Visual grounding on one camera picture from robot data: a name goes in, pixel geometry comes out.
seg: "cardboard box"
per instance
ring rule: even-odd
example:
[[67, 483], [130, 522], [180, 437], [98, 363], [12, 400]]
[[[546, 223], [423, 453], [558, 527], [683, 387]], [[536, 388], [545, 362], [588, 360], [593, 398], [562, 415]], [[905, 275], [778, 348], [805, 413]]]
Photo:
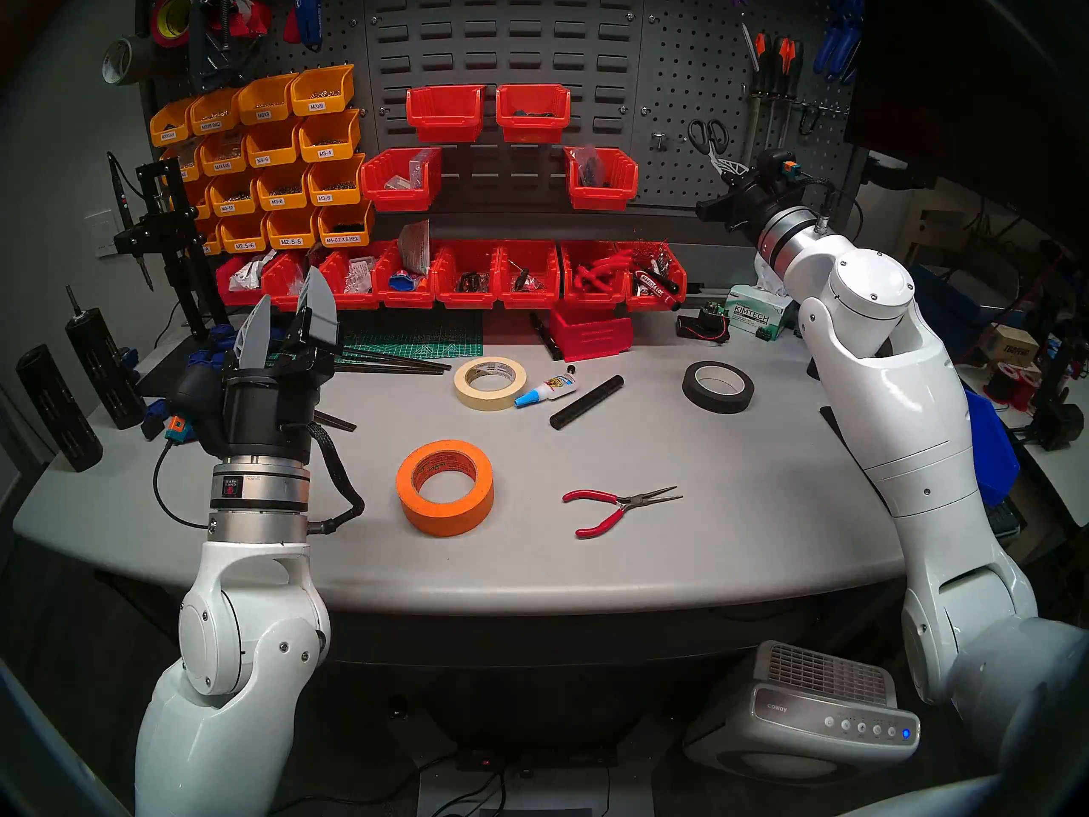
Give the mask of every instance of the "cardboard box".
[[763, 330], [771, 341], [779, 337], [783, 314], [792, 302], [790, 295], [775, 295], [756, 286], [738, 283], [730, 290], [724, 306], [726, 315], [730, 316], [731, 329], [748, 333]]
[[1036, 340], [1024, 330], [1008, 325], [992, 325], [980, 343], [988, 359], [1010, 363], [1015, 366], [1030, 366], [1040, 350]]

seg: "workbench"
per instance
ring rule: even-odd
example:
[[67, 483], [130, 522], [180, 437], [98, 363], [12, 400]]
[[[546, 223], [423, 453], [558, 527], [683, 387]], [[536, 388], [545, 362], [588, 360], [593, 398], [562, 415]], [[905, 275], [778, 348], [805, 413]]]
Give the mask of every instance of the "workbench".
[[[514, 312], [486, 314], [485, 354], [519, 362], [536, 386], [566, 364], [550, 359]], [[673, 316], [633, 317], [635, 345], [578, 363], [582, 391], [614, 374], [625, 386], [563, 430], [564, 402], [476, 412], [457, 401], [453, 374], [338, 374], [319, 408], [356, 423], [331, 430], [366, 512], [313, 536], [314, 580], [331, 609], [415, 615], [560, 615], [752, 603], [888, 581], [903, 574], [896, 533], [878, 495], [819, 414], [809, 353], [786, 332], [762, 342], [734, 332], [717, 346], [682, 340]], [[152, 367], [171, 345], [145, 361]], [[735, 415], [706, 412], [681, 391], [685, 368], [720, 359], [744, 369], [756, 394]], [[451, 359], [456, 369], [464, 358]], [[568, 397], [570, 403], [577, 397]], [[15, 519], [21, 535], [95, 566], [181, 588], [194, 580], [205, 533], [171, 522], [151, 492], [161, 437], [89, 418], [101, 462], [77, 474], [58, 456]], [[416, 448], [457, 438], [494, 468], [494, 505], [476, 529], [431, 538], [405, 520], [394, 475]], [[175, 448], [160, 477], [182, 517], [204, 521], [215, 461], [197, 443]], [[317, 447], [311, 519], [340, 513]], [[621, 495], [676, 485], [683, 500], [634, 510], [582, 541], [612, 509], [573, 489]], [[277, 580], [255, 565], [245, 578]]]

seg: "spool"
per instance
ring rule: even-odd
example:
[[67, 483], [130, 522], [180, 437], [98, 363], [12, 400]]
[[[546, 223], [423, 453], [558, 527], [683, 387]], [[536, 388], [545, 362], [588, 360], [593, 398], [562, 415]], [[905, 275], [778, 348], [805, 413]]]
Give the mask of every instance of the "spool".
[[[510, 386], [493, 391], [474, 389], [473, 381], [479, 377], [499, 375], [510, 380]], [[526, 386], [526, 369], [506, 357], [479, 357], [470, 359], [454, 373], [454, 389], [457, 400], [466, 406], [482, 412], [505, 410], [514, 405], [514, 399], [522, 394]]]
[[[473, 488], [457, 500], [435, 503], [419, 490], [430, 477], [456, 471], [473, 479]], [[425, 444], [409, 453], [397, 470], [397, 497], [408, 523], [429, 536], [467, 533], [491, 512], [494, 500], [491, 463], [476, 446], [457, 439]]]
[[[730, 391], [715, 391], [703, 382], [711, 380], [724, 385]], [[705, 362], [693, 363], [685, 369], [681, 390], [701, 410], [711, 413], [739, 413], [752, 401], [756, 388], [749, 376], [739, 368], [725, 363]]]
[[155, 0], [151, 5], [151, 37], [167, 49], [185, 46], [189, 39], [189, 14], [196, 0]]

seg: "wall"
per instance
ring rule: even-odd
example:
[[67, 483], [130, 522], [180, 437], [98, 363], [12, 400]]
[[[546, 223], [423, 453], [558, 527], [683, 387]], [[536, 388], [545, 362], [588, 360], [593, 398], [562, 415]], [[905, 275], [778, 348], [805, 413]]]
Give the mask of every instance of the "wall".
[[151, 159], [138, 89], [109, 87], [100, 73], [107, 45], [132, 33], [133, 13], [133, 0], [68, 0], [0, 97], [0, 382], [42, 435], [15, 376], [34, 345], [49, 345], [84, 412], [98, 403], [64, 336], [64, 284], [84, 306], [101, 307], [118, 343], [142, 355], [176, 301], [161, 258], [147, 258], [151, 293], [131, 257], [95, 257], [84, 222], [115, 212], [107, 150], [133, 179], [133, 167]]

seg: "masking tape roll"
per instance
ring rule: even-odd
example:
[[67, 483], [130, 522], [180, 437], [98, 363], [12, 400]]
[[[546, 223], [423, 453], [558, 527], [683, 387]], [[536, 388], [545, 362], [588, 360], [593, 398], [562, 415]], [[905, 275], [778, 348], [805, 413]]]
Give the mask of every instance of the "masking tape roll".
[[[450, 503], [433, 503], [420, 493], [428, 478], [444, 471], [460, 471], [473, 478], [468, 495]], [[491, 463], [476, 446], [457, 439], [425, 444], [409, 453], [397, 470], [397, 497], [405, 517], [429, 536], [467, 533], [491, 512]]]
[[[510, 386], [494, 391], [474, 389], [478, 377], [499, 375], [511, 381]], [[526, 386], [526, 369], [506, 357], [477, 357], [470, 359], [454, 373], [454, 389], [457, 400], [474, 410], [505, 410], [514, 405], [514, 399], [522, 394]]]

